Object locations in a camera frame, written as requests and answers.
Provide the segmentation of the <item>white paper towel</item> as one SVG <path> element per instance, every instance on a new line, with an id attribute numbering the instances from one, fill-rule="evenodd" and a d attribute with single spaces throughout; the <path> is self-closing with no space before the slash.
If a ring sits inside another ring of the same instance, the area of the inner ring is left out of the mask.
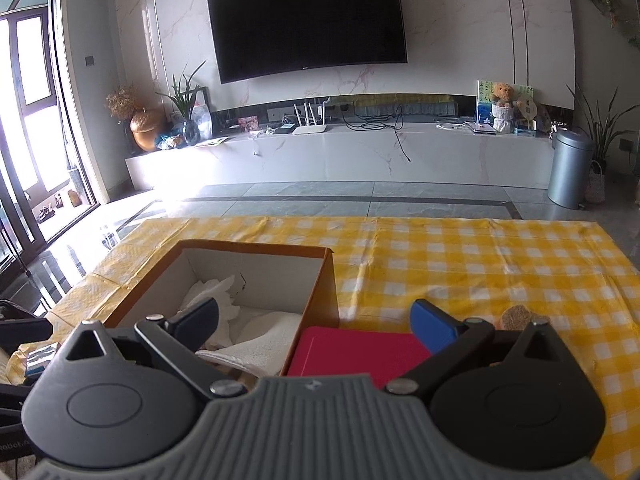
<path id="1" fill-rule="evenodd" d="M 258 378 L 277 376 L 284 369 L 301 320 L 297 313 L 270 311 L 248 321 L 230 347 L 196 354 L 209 363 Z"/>

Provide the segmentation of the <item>brown bear-shaped sponge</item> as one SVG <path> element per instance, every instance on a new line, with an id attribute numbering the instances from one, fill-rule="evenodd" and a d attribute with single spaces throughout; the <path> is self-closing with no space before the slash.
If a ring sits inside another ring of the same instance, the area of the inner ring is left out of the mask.
<path id="1" fill-rule="evenodd" d="M 533 322 L 549 323 L 550 318 L 529 310 L 524 304 L 516 304 L 502 312 L 498 327 L 500 330 L 516 330 L 520 332 L 521 330 L 525 330 L 529 323 Z"/>

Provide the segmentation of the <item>white plastic bag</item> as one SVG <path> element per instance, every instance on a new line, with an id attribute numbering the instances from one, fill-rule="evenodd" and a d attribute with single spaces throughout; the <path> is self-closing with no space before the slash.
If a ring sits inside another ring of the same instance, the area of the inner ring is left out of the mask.
<path id="1" fill-rule="evenodd" d="M 233 303 L 229 292 L 234 280 L 235 277 L 231 275 L 222 281 L 218 281 L 216 278 L 207 282 L 198 281 L 189 289 L 180 304 L 178 312 L 209 298 L 214 298 L 217 301 L 219 307 L 218 328 L 204 344 L 206 350 L 219 350 L 232 345 L 230 323 L 238 318 L 241 311 L 241 308 Z"/>

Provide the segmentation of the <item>small blue white carton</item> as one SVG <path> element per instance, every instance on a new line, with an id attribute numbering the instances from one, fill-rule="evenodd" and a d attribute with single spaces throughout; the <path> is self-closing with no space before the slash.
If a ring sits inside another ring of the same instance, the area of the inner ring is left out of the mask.
<path id="1" fill-rule="evenodd" d="M 55 358 L 60 345 L 59 342 L 54 342 L 29 352 L 25 364 L 25 377 L 40 376 Z"/>

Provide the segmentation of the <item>red box lid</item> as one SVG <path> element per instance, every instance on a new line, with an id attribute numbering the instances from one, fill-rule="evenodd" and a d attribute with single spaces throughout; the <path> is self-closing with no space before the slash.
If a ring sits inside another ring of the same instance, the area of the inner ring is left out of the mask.
<path id="1" fill-rule="evenodd" d="M 368 374 L 376 388 L 431 356 L 413 334 L 314 326 L 304 330 L 286 374 L 318 377 Z"/>

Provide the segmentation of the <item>orange cardboard box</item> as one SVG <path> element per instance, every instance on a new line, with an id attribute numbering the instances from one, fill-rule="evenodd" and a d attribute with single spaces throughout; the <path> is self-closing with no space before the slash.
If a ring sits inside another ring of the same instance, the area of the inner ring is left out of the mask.
<path id="1" fill-rule="evenodd" d="M 107 315 L 130 327 L 149 314 L 172 318 L 206 300 L 216 327 L 196 352 L 255 377 L 283 375 L 306 328 L 340 324 L 329 248 L 180 240 Z"/>

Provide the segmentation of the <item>yellow checkered cloth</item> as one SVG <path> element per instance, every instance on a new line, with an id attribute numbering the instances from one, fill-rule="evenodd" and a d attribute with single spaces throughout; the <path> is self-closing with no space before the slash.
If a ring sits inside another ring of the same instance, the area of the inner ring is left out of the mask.
<path id="1" fill-rule="evenodd" d="M 605 406 L 594 463 L 639 467 L 639 272 L 600 226 L 578 221 L 222 217 L 138 226 L 49 313 L 56 339 L 106 318 L 182 240 L 330 248 L 340 321 L 402 332 L 413 300 L 495 321 L 520 304 L 544 315 Z"/>

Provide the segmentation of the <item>white marble tv console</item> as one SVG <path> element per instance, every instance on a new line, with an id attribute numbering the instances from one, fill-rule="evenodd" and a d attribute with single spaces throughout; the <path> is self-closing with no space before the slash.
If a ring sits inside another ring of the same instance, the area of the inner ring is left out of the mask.
<path id="1" fill-rule="evenodd" d="M 424 182 L 545 188 L 553 150 L 547 139 L 488 136 L 409 122 L 399 130 L 246 134 L 222 142 L 127 159 L 139 190 L 279 182 Z"/>

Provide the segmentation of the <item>copper gourd ornament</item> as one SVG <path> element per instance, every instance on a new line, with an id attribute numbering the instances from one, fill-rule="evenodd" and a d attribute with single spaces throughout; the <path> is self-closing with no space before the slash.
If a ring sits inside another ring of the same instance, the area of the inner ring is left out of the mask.
<path id="1" fill-rule="evenodd" d="M 156 150 L 156 138 L 165 129 L 165 126 L 166 117 L 161 110 L 147 110 L 146 108 L 135 112 L 129 123 L 134 142 L 147 153 Z"/>

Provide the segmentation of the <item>woven pink basket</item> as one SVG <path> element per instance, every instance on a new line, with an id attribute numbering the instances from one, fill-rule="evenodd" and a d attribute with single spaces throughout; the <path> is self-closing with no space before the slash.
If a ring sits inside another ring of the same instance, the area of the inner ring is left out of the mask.
<path id="1" fill-rule="evenodd" d="M 590 164 L 585 199 L 590 204 L 605 202 L 605 175 L 600 162 L 593 159 Z"/>

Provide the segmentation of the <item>white wifi router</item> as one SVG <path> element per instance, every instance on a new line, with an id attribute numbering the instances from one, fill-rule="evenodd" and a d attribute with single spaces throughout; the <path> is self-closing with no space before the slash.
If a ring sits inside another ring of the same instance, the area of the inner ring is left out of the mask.
<path id="1" fill-rule="evenodd" d="M 326 116 L 324 116 L 323 106 L 316 113 L 310 103 L 304 103 L 301 106 L 294 105 L 294 113 L 297 122 L 297 126 L 293 131 L 294 136 L 324 133 L 326 131 Z"/>

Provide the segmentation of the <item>silver trash can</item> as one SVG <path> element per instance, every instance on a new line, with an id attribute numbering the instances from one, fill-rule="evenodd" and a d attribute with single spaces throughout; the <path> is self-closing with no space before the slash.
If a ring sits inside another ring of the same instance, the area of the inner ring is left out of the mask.
<path id="1" fill-rule="evenodd" d="M 554 151 L 548 199 L 566 209 L 584 201 L 594 142 L 585 133 L 560 129 L 553 133 Z"/>

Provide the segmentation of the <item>small teddy bear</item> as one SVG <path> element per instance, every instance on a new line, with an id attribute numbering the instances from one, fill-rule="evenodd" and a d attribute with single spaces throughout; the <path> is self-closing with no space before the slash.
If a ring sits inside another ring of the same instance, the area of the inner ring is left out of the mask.
<path id="1" fill-rule="evenodd" d="M 506 82 L 494 82 L 491 88 L 492 128 L 498 133 L 514 130 L 514 89 Z"/>

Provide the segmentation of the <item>potted plant in glass vase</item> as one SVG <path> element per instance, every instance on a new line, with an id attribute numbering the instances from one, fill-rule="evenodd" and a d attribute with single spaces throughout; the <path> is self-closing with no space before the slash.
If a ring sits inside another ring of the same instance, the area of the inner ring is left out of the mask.
<path id="1" fill-rule="evenodd" d="M 157 92 L 158 96 L 167 98 L 179 113 L 183 121 L 183 139 L 188 145 L 195 145 L 201 139 L 198 125 L 193 119 L 193 110 L 198 99 L 198 94 L 204 90 L 201 84 L 198 84 L 194 78 L 201 68 L 206 64 L 205 61 L 189 75 L 182 73 L 179 77 L 171 76 L 171 85 L 168 93 Z"/>

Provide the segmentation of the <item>dried flower bouquet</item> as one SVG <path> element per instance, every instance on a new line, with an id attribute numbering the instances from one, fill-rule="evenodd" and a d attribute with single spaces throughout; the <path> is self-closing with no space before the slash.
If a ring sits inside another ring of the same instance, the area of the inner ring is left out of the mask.
<path id="1" fill-rule="evenodd" d="M 134 114 L 143 110 L 143 104 L 134 86 L 121 86 L 109 94 L 105 100 L 105 107 L 119 122 L 126 122 L 133 118 Z"/>

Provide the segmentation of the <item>round hand fan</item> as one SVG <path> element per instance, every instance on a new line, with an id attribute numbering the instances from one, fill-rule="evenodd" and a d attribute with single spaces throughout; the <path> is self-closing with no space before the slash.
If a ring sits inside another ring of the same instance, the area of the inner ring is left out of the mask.
<path id="1" fill-rule="evenodd" d="M 516 120 L 518 128 L 535 130 L 535 119 L 537 116 L 536 102 L 528 96 L 523 96 L 516 101 L 516 108 L 518 109 L 518 119 Z"/>

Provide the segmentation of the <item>tall green potted plant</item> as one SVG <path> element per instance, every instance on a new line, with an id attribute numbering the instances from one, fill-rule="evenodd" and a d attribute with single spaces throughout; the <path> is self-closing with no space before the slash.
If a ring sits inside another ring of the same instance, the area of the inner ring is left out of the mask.
<path id="1" fill-rule="evenodd" d="M 632 133 L 629 128 L 620 128 L 620 122 L 638 110 L 639 104 L 619 108 L 616 104 L 620 93 L 619 86 L 615 87 L 612 96 L 604 103 L 598 99 L 590 102 L 579 84 L 575 84 L 573 89 L 566 88 L 574 100 L 574 116 L 570 126 L 573 131 L 585 136 L 592 143 L 590 169 L 595 174 L 604 176 L 608 169 L 608 151 L 614 141 Z"/>

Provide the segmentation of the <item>black curved television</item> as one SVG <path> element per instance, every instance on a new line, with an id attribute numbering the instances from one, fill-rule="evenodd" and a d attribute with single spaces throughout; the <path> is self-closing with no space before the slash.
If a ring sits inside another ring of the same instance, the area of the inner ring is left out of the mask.
<path id="1" fill-rule="evenodd" d="M 401 0 L 207 0 L 221 82 L 408 60 Z"/>

